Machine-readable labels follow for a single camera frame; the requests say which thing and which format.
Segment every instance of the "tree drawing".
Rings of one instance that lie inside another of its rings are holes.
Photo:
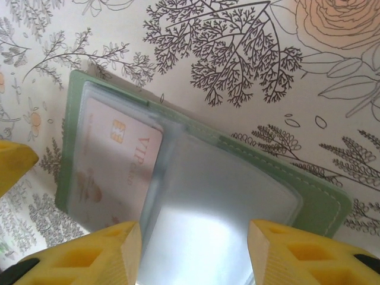
[[[378,137],[363,130],[359,130],[359,134],[373,144],[377,151],[380,151]],[[332,152],[337,157],[332,159],[337,170],[327,169],[302,160],[297,153],[302,148],[298,140],[289,132],[273,125],[260,125],[250,135],[234,133],[232,137],[252,146],[258,146],[273,156],[284,158],[291,164],[338,187],[343,186],[344,180],[350,180],[380,192],[380,169],[373,166],[373,162],[377,159],[376,155],[349,137],[342,138],[345,148],[319,144],[321,148]],[[379,203],[364,204],[357,199],[354,203],[354,208],[344,225],[364,233],[380,236]]]
[[[6,0],[12,20],[30,29],[36,40],[41,42],[42,34],[52,21],[52,10],[60,9],[64,0]]]
[[[235,107],[252,98],[259,82],[267,103],[292,87],[302,53],[282,47],[267,12],[270,1],[237,5],[238,0],[160,0],[149,6],[145,42],[155,46],[157,70],[165,74],[191,55],[191,84],[210,106],[224,97]]]
[[[19,67],[28,62],[27,47],[19,46],[13,40],[14,28],[7,17],[0,18],[0,53],[4,63]]]
[[[47,193],[42,197],[33,194],[33,202],[29,205],[29,216],[48,248],[84,234],[72,218],[55,207],[54,199]]]
[[[65,43],[65,32],[59,31],[50,35],[50,42],[43,46],[44,59],[32,67],[24,76],[25,78],[33,70],[36,70],[41,76],[48,76],[58,84],[59,89],[63,89],[62,74],[52,64],[58,64],[61,67],[70,69],[80,69],[82,59],[87,58],[90,65],[95,67],[96,75],[101,79],[107,80],[111,75],[106,71],[110,65],[113,70],[121,66],[122,76],[128,77],[137,86],[142,87],[152,80],[154,75],[154,64],[150,62],[149,56],[135,53],[132,62],[125,62],[124,56],[129,52],[127,49],[129,43],[109,43],[103,46],[103,51],[94,50],[88,53],[85,48],[89,45],[89,38],[92,36],[91,29],[76,33],[76,40],[72,46]]]

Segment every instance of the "leaf drawing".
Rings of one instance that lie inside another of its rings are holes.
[[[60,9],[64,0],[6,0],[6,3],[12,20],[19,26],[24,24],[36,40],[41,42],[42,34],[51,23],[52,9]]]
[[[4,57],[4,63],[19,67],[28,62],[27,47],[16,44],[13,40],[14,28],[7,17],[0,17],[0,52]]]
[[[362,60],[366,62],[374,71],[380,69],[380,43],[376,43],[366,50],[362,55]]]
[[[359,58],[350,58],[339,62],[327,73],[327,77],[345,77],[354,74],[362,66],[363,62]]]
[[[353,209],[344,225],[371,236],[380,236],[379,203],[362,202],[354,199]]]
[[[327,128],[327,123],[324,118],[321,116],[315,116],[315,123],[317,126],[319,126],[321,129]]]
[[[349,118],[370,105],[373,117],[380,122],[380,112],[377,112],[377,100],[380,98],[380,79],[374,80],[364,75],[346,78],[328,87],[318,96],[339,100],[360,99],[360,101],[346,113],[346,117]]]
[[[303,57],[302,70],[314,74],[326,74],[342,61],[344,61],[344,58],[340,55],[318,52]]]
[[[90,10],[91,15],[96,17],[102,11],[102,6],[107,7],[113,11],[120,11],[127,9],[134,0],[72,0],[76,4],[86,4],[82,15],[85,15]]]
[[[90,65],[95,67],[96,74],[101,79],[107,80],[111,75],[107,72],[110,65],[114,70],[117,66],[121,67],[121,73],[124,77],[129,78],[137,86],[142,87],[147,82],[152,80],[154,75],[154,64],[150,62],[149,56],[135,53],[132,62],[123,60],[128,50],[128,43],[112,43],[103,46],[103,52],[95,50],[94,52],[86,52],[86,47],[89,45],[89,38],[92,36],[91,29],[76,33],[76,40],[72,46],[65,43],[65,32],[59,31],[50,35],[50,42],[45,42],[43,53],[45,58],[32,67],[25,78],[33,70],[36,70],[41,76],[48,76],[53,79],[59,88],[63,89],[62,74],[52,64],[60,65],[70,69],[80,69],[82,58],[87,58]]]
[[[283,98],[300,69],[302,53],[280,45],[267,12],[270,1],[236,5],[238,0],[171,1],[149,6],[144,41],[155,46],[161,74],[190,55],[191,84],[205,92],[210,106],[224,98],[235,107],[252,98],[258,82],[268,103]]]
[[[293,119],[285,119],[285,124],[287,124],[288,126],[292,126],[294,128],[301,127],[299,122],[297,122],[296,120],[293,120]]]
[[[33,203],[29,205],[29,216],[36,224],[37,231],[45,238],[48,248],[84,234],[72,218],[55,207],[53,197],[47,193],[42,197],[33,194]]]

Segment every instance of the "floral wallpaper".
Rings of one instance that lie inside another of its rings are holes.
[[[81,69],[341,187],[335,238],[380,256],[378,0],[4,0],[0,139],[40,161],[0,200],[0,268],[86,233],[57,210]]]

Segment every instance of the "flower drawing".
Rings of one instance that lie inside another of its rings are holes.
[[[360,58],[380,41],[378,0],[295,0],[299,40],[310,48]]]
[[[41,127],[41,115],[39,114],[38,107],[33,107],[31,98],[29,100],[29,111],[27,115],[23,115],[24,120],[30,125],[30,132],[28,136],[28,141],[34,140],[38,137]]]

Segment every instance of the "peach rose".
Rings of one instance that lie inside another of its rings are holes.
[[[359,58],[380,42],[380,0],[296,0],[299,40],[321,52]]]

